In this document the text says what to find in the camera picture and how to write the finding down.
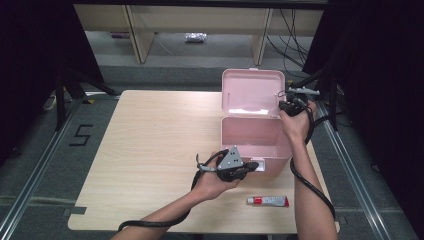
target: person's forearm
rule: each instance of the person's forearm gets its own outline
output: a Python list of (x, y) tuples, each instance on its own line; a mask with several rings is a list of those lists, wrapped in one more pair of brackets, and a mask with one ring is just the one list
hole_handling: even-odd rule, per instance
[[(201, 199), (201, 196), (199, 196), (196, 192), (189, 192), (176, 201), (144, 217), (142, 220), (150, 222), (165, 222), (175, 220), (202, 201), (203, 200)], [(127, 227), (116, 234), (111, 240), (159, 239), (168, 229), (169, 227)]]
[[(290, 143), (296, 170), (322, 191), (303, 139), (291, 138)], [(295, 215), (299, 239), (337, 239), (330, 209), (297, 177), (295, 177)]]

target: box lid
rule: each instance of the box lid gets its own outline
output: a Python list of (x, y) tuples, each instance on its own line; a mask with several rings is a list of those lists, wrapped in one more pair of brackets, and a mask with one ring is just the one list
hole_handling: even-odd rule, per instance
[(222, 109), (229, 115), (276, 117), (284, 90), (285, 77), (280, 71), (227, 69), (222, 74)]

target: pink plastic box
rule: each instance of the pink plastic box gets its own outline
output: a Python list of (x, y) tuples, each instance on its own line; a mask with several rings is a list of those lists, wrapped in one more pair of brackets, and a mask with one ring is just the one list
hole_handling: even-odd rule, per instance
[(244, 162), (256, 161), (261, 174), (278, 175), (292, 157), (279, 119), (280, 71), (227, 69), (222, 75), (222, 149), (237, 146)]

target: black device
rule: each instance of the black device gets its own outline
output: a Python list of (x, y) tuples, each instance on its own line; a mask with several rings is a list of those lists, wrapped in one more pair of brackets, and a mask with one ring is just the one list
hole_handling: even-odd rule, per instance
[(301, 113), (308, 106), (308, 96), (310, 95), (319, 95), (319, 91), (313, 91), (303, 88), (289, 88), (284, 91), (286, 96), (286, 101), (281, 100), (278, 103), (280, 110), (283, 110), (290, 117), (296, 116)]
[(199, 163), (198, 156), (196, 156), (197, 168), (200, 172), (216, 172), (217, 176), (225, 182), (232, 182), (236, 179), (243, 180), (247, 173), (253, 172), (259, 166), (257, 162), (243, 162), (237, 146), (232, 147), (230, 150), (226, 149), (220, 152), (216, 162), (217, 167), (208, 167), (207, 164)]

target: person's hand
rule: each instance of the person's hand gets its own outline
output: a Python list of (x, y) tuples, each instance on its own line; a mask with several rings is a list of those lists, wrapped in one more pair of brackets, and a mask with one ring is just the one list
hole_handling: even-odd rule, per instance
[[(218, 157), (214, 158), (209, 164), (209, 167), (216, 168), (216, 161)], [(217, 198), (221, 193), (225, 192), (228, 189), (237, 187), (240, 183), (239, 179), (236, 179), (232, 182), (224, 182), (219, 179), (218, 175), (215, 172), (204, 172), (199, 180), (197, 180), (196, 186), (193, 188), (192, 192), (198, 194), (202, 201), (212, 200)]]
[[(317, 106), (314, 102), (308, 101), (308, 107), (312, 110), (313, 115)], [(309, 118), (305, 111), (302, 111), (296, 116), (290, 117), (285, 111), (280, 111), (281, 121), (283, 122), (283, 131), (293, 140), (304, 140), (309, 130)]]

